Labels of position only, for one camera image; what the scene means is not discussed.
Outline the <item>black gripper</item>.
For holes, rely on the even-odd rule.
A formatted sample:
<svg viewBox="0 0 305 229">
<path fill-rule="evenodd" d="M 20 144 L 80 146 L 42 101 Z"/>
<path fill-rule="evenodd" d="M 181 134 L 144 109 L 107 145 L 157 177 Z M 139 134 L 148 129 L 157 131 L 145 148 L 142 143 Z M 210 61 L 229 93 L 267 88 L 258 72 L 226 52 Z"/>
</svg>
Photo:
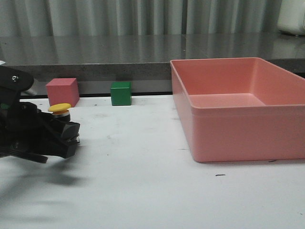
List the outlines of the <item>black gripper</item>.
<svg viewBox="0 0 305 229">
<path fill-rule="evenodd" d="M 72 157 L 80 142 L 80 126 L 71 121 L 70 113 L 46 113 L 30 102 L 1 103 L 0 156 Z M 38 147 L 41 137 L 42 154 Z"/>
</svg>

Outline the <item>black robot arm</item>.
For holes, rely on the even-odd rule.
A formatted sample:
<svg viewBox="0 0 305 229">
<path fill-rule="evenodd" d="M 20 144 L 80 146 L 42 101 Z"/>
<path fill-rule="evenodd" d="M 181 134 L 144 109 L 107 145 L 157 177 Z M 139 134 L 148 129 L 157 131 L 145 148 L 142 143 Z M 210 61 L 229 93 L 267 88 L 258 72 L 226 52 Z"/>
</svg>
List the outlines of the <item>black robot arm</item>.
<svg viewBox="0 0 305 229">
<path fill-rule="evenodd" d="M 46 163 L 48 156 L 69 158 L 76 152 L 80 124 L 71 121 L 71 104 L 52 105 L 42 112 L 21 102 L 22 92 L 34 84 L 30 74 L 0 68 L 0 155 Z"/>
</svg>

